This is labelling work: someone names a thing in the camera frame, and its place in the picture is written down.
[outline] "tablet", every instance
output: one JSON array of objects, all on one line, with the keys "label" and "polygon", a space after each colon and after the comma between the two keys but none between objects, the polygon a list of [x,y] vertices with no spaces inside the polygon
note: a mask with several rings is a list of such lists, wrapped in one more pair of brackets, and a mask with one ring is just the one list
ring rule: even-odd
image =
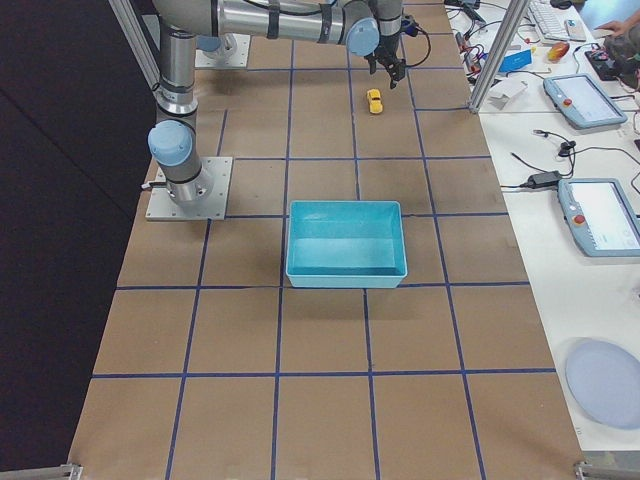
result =
[{"label": "tablet", "polygon": [[640,256],[640,222],[616,179],[560,180],[558,199],[585,255]]},{"label": "tablet", "polygon": [[577,129],[627,121],[625,113],[586,73],[545,78],[542,85],[556,108]]}]

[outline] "computer mouse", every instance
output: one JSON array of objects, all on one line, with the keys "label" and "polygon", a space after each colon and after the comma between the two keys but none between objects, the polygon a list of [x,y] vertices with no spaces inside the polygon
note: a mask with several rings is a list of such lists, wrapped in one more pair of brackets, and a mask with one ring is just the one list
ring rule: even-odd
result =
[{"label": "computer mouse", "polygon": [[553,8],[566,10],[573,5],[573,2],[571,0],[550,0],[549,5],[551,5]]}]

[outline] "small yellow object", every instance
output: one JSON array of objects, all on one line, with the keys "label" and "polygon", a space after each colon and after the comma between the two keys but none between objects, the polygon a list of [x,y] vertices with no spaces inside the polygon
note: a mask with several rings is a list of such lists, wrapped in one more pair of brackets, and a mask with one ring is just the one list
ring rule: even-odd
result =
[{"label": "small yellow object", "polygon": [[367,100],[369,101],[369,111],[374,115],[382,113],[382,99],[380,98],[380,90],[372,88],[367,90]]}]

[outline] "orange object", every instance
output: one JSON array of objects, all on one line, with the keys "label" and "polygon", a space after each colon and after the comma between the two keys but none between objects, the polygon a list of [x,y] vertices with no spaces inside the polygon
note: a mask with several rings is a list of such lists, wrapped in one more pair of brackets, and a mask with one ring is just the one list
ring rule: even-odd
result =
[{"label": "orange object", "polygon": [[569,51],[569,42],[558,42],[549,49],[547,58],[550,62],[558,62]]}]

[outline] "blue tray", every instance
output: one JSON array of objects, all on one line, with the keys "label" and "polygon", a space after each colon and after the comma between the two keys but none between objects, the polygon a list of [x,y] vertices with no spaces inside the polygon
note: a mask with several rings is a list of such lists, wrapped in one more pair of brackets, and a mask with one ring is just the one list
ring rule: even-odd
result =
[{"label": "blue tray", "polygon": [[286,272],[294,287],[397,287],[407,276],[400,204],[292,202]]}]

